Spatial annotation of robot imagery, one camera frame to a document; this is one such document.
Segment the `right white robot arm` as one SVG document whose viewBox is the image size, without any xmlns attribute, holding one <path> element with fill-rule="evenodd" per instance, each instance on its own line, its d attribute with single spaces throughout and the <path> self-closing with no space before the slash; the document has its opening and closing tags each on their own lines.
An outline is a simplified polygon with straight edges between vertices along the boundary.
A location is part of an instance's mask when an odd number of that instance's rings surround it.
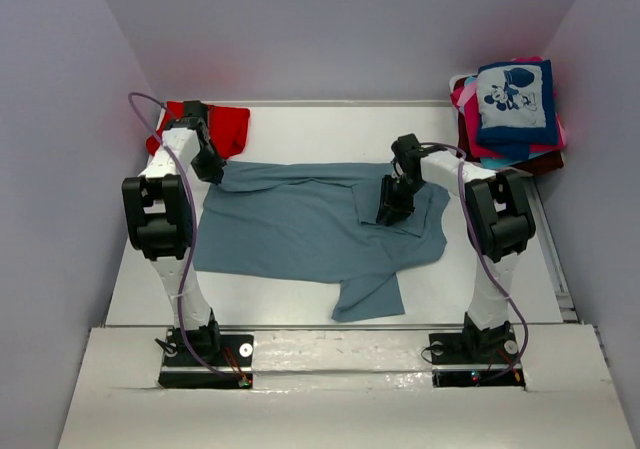
<svg viewBox="0 0 640 449">
<path fill-rule="evenodd" d="M 391 145 L 391 174 L 381 183 L 377 223 L 391 226 L 414 212 L 414 197 L 427 184 L 457 196 L 469 241 L 477 255 L 474 291 L 459 332 L 429 337 L 430 362 L 437 366 L 488 364 L 499 354 L 519 363 L 526 345 L 518 343 L 510 322 L 519 315 L 511 297 L 519 256 L 536 232 L 522 177 L 465 161 L 461 149 L 421 143 L 413 134 Z"/>
</svg>

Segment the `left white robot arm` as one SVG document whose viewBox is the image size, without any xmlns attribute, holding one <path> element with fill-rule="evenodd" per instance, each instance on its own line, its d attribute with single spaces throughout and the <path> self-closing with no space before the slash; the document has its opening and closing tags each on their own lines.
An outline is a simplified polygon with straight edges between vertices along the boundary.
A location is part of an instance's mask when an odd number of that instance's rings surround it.
<svg viewBox="0 0 640 449">
<path fill-rule="evenodd" d="M 221 335 L 193 267 L 198 224 L 187 172 L 218 185 L 226 161 L 214 146 L 208 108 L 200 101 L 185 102 L 183 113 L 172 115 L 161 133 L 147 128 L 159 147 L 145 169 L 121 186 L 129 240 L 156 270 L 173 311 L 172 337 L 161 344 L 165 354 L 189 355 L 212 370 Z"/>
</svg>

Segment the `grey-blue t-shirt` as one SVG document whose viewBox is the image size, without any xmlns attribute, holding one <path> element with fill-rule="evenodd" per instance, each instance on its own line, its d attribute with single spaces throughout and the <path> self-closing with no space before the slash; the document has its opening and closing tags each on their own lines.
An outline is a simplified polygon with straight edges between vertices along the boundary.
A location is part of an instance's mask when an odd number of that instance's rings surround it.
<svg viewBox="0 0 640 449">
<path fill-rule="evenodd" d="M 397 274 L 442 257 L 442 216 L 450 196 L 428 184 L 415 196 L 408 219 L 380 225 L 386 172 L 383 164 L 231 161 L 204 199 L 193 265 L 198 271 L 337 283 L 336 322 L 402 315 Z"/>
</svg>

